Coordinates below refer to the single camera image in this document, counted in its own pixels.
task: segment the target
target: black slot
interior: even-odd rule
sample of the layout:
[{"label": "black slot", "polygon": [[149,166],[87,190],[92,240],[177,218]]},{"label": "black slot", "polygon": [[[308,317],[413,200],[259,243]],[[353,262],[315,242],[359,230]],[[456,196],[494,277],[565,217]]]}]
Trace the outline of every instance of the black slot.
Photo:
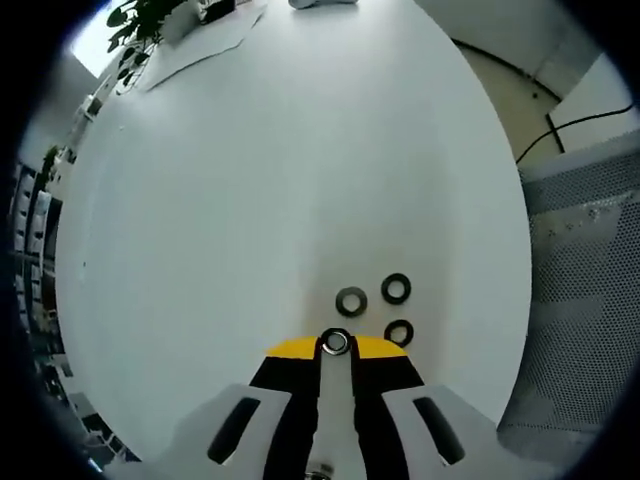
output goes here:
[{"label": "black slot", "polygon": [[243,398],[229,414],[216,434],[207,456],[218,464],[223,464],[238,448],[251,417],[260,405],[255,398]]},{"label": "black slot", "polygon": [[431,433],[438,453],[449,464],[458,463],[464,458],[464,450],[449,422],[430,398],[418,398],[413,401],[418,413]]}]

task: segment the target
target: white tabletop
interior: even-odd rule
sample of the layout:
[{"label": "white tabletop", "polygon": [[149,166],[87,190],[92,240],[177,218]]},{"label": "white tabletop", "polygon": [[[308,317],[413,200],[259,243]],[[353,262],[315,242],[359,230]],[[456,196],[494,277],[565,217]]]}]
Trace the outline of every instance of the white tabletop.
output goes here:
[{"label": "white tabletop", "polygon": [[[109,100],[62,210],[57,294],[75,375],[137,455],[265,350],[330,326],[382,336],[499,421],[530,300],[528,220],[498,116],[411,0],[294,11]],[[413,293],[385,304],[405,273]],[[334,308],[368,295],[362,317]]]}]

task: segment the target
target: white wall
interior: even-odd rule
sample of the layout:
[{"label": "white wall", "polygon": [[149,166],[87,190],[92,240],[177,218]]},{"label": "white wall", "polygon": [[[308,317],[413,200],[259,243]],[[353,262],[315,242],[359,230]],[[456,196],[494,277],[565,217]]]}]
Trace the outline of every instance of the white wall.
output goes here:
[{"label": "white wall", "polygon": [[[631,104],[631,95],[609,58],[602,54],[578,85],[550,114],[555,126]],[[578,150],[640,129],[637,108],[628,113],[589,120],[558,131],[567,151]]]},{"label": "white wall", "polygon": [[49,147],[65,141],[76,109],[97,87],[98,79],[74,55],[65,52],[51,74],[49,91],[24,134],[20,161],[40,170]]},{"label": "white wall", "polygon": [[600,53],[559,0],[415,0],[452,38],[566,95]]}]

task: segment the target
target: potted plant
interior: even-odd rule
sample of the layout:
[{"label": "potted plant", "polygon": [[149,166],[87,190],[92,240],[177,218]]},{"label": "potted plant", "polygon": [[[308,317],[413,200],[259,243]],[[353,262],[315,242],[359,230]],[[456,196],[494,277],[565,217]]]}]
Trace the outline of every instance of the potted plant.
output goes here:
[{"label": "potted plant", "polygon": [[107,52],[119,46],[127,48],[119,62],[118,80],[129,85],[135,72],[149,58],[150,51],[162,40],[164,18],[184,0],[127,0],[111,12],[107,26],[120,27],[109,39]]}]

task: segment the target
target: metal washer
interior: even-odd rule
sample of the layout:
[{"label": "metal washer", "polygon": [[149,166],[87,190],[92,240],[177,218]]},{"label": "metal washer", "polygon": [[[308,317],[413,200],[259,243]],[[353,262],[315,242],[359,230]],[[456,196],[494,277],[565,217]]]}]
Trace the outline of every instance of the metal washer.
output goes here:
[{"label": "metal washer", "polygon": [[[340,348],[333,348],[329,345],[329,338],[334,335],[340,337],[344,342]],[[344,355],[351,350],[351,335],[343,328],[329,328],[320,336],[320,343],[322,344],[322,350],[329,355]]]}]

